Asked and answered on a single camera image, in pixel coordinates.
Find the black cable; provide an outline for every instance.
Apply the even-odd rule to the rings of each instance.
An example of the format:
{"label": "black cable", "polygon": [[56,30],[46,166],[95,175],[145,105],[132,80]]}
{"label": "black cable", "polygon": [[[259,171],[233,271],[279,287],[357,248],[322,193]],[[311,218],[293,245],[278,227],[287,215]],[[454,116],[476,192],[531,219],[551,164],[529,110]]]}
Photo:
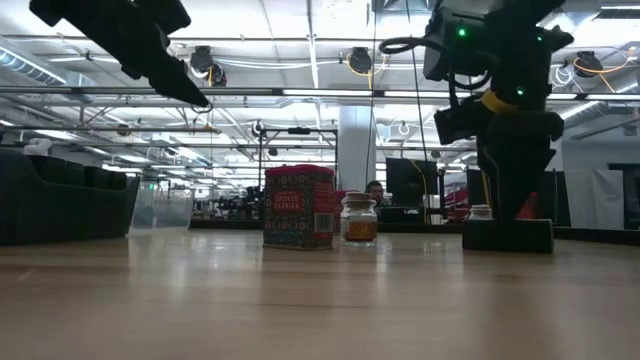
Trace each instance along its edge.
{"label": "black cable", "polygon": [[[409,0],[405,0],[405,4],[406,4],[406,7],[407,7],[407,21],[409,22],[409,28],[411,28],[411,12],[409,11]],[[431,43],[431,41],[429,41],[427,39],[422,39],[422,40],[424,40],[423,43],[425,43],[425,44],[426,43]],[[425,137],[424,137],[424,119],[422,119],[422,105],[420,104],[420,83],[418,82],[418,66],[416,64],[415,46],[410,46],[410,49],[411,49],[411,58],[413,60],[413,78],[415,80],[415,85],[416,85],[416,101],[418,102],[418,121],[420,122],[420,136],[422,138],[422,151],[424,152],[424,162],[426,164],[429,161],[429,157],[427,156],[427,145],[425,144]],[[429,200],[429,194],[427,193],[426,178],[424,178],[424,174],[423,174],[423,179],[425,179],[424,180],[425,181],[425,194],[424,194],[424,196],[427,198],[427,207],[431,208],[431,201]]]}
{"label": "black cable", "polygon": [[[371,156],[371,131],[373,130],[373,125],[375,123],[375,118],[374,118],[374,114],[373,114],[373,90],[375,89],[375,70],[376,70],[376,32],[378,29],[378,2],[375,2],[374,5],[374,9],[373,9],[373,46],[372,46],[372,59],[371,59],[371,70],[369,70],[371,72],[371,104],[370,104],[370,109],[371,112],[369,114],[369,137],[367,138],[367,164],[366,164],[366,168],[365,168],[365,186],[367,186],[367,184],[369,184],[369,157]],[[374,151],[374,163],[376,162],[375,157],[377,157],[377,149],[376,151]]]}

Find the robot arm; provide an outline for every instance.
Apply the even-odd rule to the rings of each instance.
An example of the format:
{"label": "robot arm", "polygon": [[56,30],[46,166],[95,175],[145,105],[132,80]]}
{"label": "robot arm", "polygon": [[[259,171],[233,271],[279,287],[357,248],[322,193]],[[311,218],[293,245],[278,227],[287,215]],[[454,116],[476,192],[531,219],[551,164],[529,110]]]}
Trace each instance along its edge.
{"label": "robot arm", "polygon": [[[564,0],[505,1],[486,15],[438,7],[423,38],[396,38],[380,44],[395,54],[425,46],[423,73],[449,82],[450,108],[435,114],[440,142],[476,137],[478,164],[489,180],[491,207],[498,221],[513,220],[534,191],[562,136],[559,115],[545,111],[553,52],[573,42],[559,28],[536,24]],[[481,76],[471,85],[455,75]],[[483,94],[458,103],[455,88]]]}

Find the glass jar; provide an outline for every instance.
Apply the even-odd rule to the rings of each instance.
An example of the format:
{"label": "glass jar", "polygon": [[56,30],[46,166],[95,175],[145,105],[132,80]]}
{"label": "glass jar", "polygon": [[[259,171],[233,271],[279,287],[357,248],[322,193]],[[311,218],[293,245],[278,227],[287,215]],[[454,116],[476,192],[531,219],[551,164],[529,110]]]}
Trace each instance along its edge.
{"label": "glass jar", "polygon": [[378,215],[371,194],[350,192],[342,200],[340,214],[340,244],[370,247],[378,237]]}

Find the desk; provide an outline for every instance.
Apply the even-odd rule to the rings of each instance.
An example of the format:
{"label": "desk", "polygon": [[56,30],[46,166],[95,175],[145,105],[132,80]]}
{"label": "desk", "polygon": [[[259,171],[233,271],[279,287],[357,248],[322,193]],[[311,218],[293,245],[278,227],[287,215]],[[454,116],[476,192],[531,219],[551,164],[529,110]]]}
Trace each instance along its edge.
{"label": "desk", "polygon": [[263,249],[259,231],[0,248],[6,359],[635,359],[640,249]]}

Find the overhead camera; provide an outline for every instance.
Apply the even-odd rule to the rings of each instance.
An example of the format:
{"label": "overhead camera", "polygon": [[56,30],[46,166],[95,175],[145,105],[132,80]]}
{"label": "overhead camera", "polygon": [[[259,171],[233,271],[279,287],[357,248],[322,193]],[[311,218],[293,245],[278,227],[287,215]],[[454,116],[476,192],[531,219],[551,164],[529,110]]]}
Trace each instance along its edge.
{"label": "overhead camera", "polygon": [[362,75],[370,73],[373,66],[369,50],[366,47],[354,47],[347,61],[353,71]]}
{"label": "overhead camera", "polygon": [[196,51],[191,55],[191,72],[197,78],[205,78],[209,87],[226,87],[227,75],[222,66],[216,63],[211,56],[211,47],[196,46]]}

